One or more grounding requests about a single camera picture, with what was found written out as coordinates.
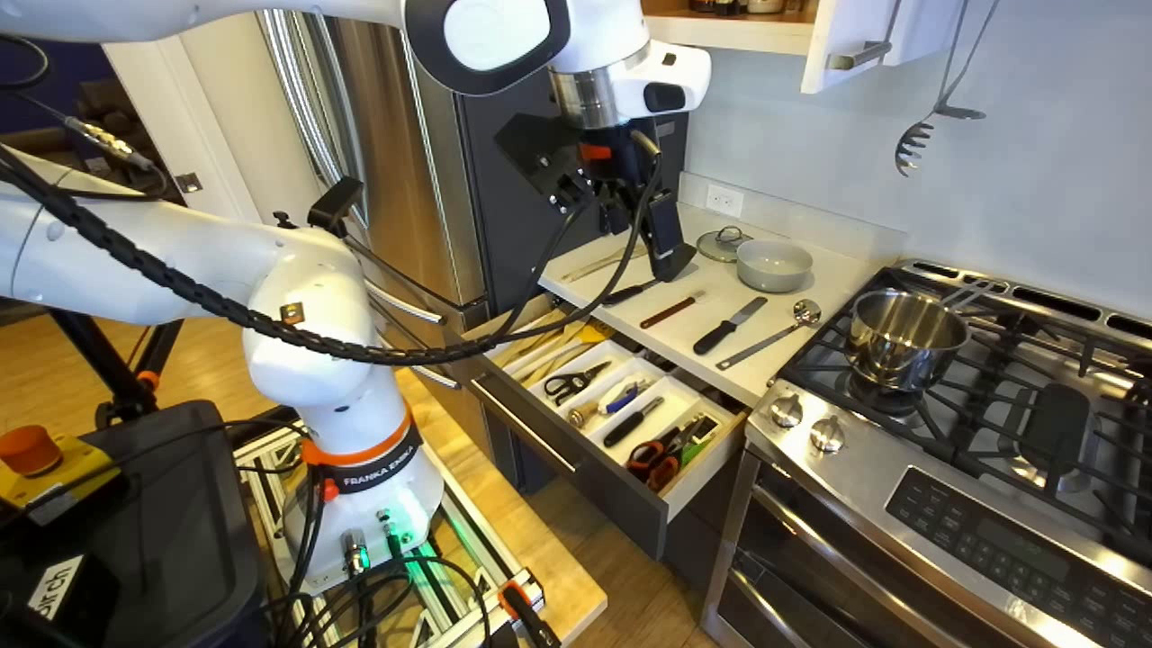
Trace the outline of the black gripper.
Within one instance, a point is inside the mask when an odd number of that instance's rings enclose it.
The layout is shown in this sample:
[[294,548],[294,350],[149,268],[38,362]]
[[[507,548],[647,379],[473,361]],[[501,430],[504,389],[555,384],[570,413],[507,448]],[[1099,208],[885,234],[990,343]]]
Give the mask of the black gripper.
[[[563,116],[510,116],[498,131],[498,149],[517,175],[563,217],[596,212],[600,234],[620,234],[659,167],[668,172],[683,162],[687,119],[637,119],[613,131],[577,131]],[[654,282],[687,271],[696,248],[683,241],[674,199],[643,212],[643,246]]]

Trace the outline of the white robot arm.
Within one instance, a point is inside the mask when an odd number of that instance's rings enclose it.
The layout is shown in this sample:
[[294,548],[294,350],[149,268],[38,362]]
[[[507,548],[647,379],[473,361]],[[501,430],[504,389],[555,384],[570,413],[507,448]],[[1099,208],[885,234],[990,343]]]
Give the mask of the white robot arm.
[[[407,36],[417,66],[458,95],[498,95],[552,72],[585,131],[701,104],[713,61],[661,43],[642,0],[0,0],[0,34],[61,43],[137,43],[248,12],[311,12]],[[293,406],[320,480],[320,516],[294,532],[293,580],[323,593],[354,557],[381,566],[423,539],[444,475],[395,389],[398,355],[371,343],[363,274],[320,227],[279,230],[115,199],[107,212],[66,191],[66,169],[3,154],[3,234],[61,227],[45,248],[12,248],[12,298],[128,323],[216,312],[246,331],[257,389]]]

